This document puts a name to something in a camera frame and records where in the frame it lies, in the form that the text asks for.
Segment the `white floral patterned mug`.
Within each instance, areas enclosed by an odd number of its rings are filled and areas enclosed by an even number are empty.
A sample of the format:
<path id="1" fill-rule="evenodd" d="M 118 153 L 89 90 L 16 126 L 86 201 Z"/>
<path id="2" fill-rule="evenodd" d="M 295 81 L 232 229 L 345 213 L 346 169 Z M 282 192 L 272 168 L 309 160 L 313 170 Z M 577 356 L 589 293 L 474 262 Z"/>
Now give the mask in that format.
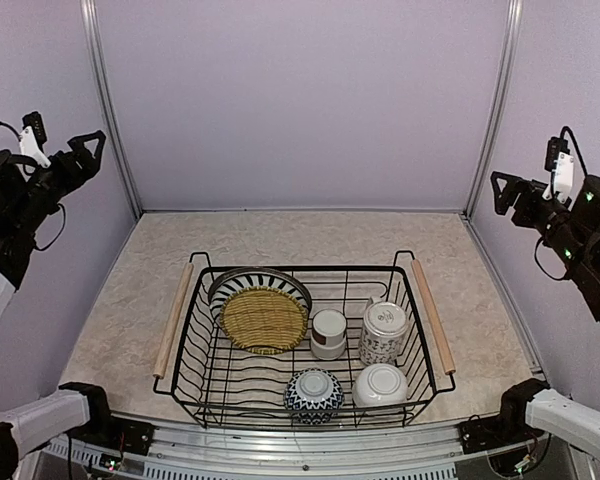
<path id="1" fill-rule="evenodd" d="M 405 310 L 392 302 L 372 296 L 363 312 L 358 343 L 360 360 L 365 365 L 391 363 L 397 359 L 407 331 Z"/>

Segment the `black white striped plate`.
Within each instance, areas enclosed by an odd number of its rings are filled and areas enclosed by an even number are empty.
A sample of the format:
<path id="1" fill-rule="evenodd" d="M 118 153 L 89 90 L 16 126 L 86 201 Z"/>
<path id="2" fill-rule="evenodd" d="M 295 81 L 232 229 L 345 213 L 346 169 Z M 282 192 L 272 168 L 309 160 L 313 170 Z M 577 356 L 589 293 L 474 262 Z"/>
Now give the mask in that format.
<path id="1" fill-rule="evenodd" d="M 218 322 L 221 309 L 229 297 L 252 287 L 273 288 L 289 294 L 307 312 L 312 309 L 309 290 L 296 278 L 272 268 L 240 267 L 223 273 L 212 283 L 208 293 L 212 318 Z"/>

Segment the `yellow woven bamboo tray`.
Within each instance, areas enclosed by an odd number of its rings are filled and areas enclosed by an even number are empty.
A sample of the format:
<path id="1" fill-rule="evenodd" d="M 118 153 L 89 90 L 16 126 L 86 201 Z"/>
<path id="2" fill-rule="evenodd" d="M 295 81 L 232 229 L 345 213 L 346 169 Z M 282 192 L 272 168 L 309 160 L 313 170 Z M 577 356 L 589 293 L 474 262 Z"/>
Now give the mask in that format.
<path id="1" fill-rule="evenodd" d="M 308 329 L 307 309 L 288 293 L 272 287 L 249 287 L 228 297 L 218 323 L 232 344 L 258 355 L 295 349 Z"/>

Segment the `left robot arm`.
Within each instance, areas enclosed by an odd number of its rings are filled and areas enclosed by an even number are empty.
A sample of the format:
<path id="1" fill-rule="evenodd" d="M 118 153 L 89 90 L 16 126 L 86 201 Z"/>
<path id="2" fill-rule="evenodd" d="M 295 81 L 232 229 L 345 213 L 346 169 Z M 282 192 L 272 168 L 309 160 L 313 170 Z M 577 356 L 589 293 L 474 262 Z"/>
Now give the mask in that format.
<path id="1" fill-rule="evenodd" d="M 38 228 L 61 210 L 62 198 L 99 172 L 105 142 L 97 130 L 71 138 L 68 151 L 47 157 L 25 128 L 19 152 L 0 150 L 0 319 L 39 248 Z M 102 387 L 65 383 L 46 397 L 0 412 L 0 479 L 12 478 L 24 457 L 58 435 L 88 434 L 107 445 L 119 436 L 119 427 Z"/>

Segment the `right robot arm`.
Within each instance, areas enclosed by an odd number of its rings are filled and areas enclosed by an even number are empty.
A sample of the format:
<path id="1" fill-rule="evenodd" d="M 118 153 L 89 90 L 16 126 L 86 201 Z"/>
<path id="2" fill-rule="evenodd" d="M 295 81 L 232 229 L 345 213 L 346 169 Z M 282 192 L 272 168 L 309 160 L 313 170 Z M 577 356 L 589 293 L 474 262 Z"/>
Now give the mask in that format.
<path id="1" fill-rule="evenodd" d="M 496 213 L 510 213 L 515 226 L 539 233 L 539 244 L 550 248 L 565 267 L 562 280 L 576 285 L 600 323 L 600 177 L 585 177 L 570 208 L 544 199 L 545 186 L 535 180 L 493 172 L 491 184 Z M 600 462 L 600 412 L 537 379 L 502 395 L 500 413 L 491 426 L 492 436 L 503 444 L 515 442 L 527 430 L 541 430 Z"/>

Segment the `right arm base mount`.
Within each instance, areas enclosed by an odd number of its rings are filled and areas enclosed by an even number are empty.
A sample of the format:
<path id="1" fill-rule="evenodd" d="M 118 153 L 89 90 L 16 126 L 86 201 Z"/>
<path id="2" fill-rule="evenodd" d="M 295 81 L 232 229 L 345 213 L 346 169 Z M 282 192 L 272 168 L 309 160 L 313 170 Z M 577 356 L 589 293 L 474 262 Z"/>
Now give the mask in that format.
<path id="1" fill-rule="evenodd" d="M 458 434 L 465 455 L 505 447 L 514 443 L 514 438 L 504 433 L 502 422 L 497 415 L 471 416 L 457 425 Z"/>

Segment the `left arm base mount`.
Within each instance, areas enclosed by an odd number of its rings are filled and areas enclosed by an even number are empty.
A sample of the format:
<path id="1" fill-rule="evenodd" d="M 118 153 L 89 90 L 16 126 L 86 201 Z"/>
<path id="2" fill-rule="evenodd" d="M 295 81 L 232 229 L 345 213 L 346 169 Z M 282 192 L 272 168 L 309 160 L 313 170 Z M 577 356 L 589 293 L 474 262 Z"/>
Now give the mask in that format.
<path id="1" fill-rule="evenodd" d="M 146 456 L 152 444 L 155 427 L 147 422 L 110 416 L 90 420 L 68 431 L 71 439 L 105 447 L 121 453 Z"/>

